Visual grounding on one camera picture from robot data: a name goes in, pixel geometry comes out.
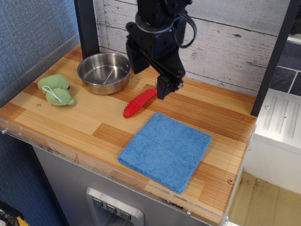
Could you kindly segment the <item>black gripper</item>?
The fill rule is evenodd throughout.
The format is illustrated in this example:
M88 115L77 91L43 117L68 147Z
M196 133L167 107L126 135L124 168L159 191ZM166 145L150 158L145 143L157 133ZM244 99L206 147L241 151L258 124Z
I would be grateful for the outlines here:
M157 79L157 98L164 99L184 86L185 69L179 57L179 46L172 32L148 33L134 22L126 24L127 55L135 74L150 65L161 74Z

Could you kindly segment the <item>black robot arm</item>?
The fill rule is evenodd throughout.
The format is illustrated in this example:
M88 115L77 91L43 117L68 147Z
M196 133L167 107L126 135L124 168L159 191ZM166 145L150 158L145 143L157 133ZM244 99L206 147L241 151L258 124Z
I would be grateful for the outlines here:
M164 99L183 87L185 69L179 57L186 25L197 34L197 26L186 11L190 0L139 0L135 21L126 24L126 48L135 74L152 66L158 73L157 97Z

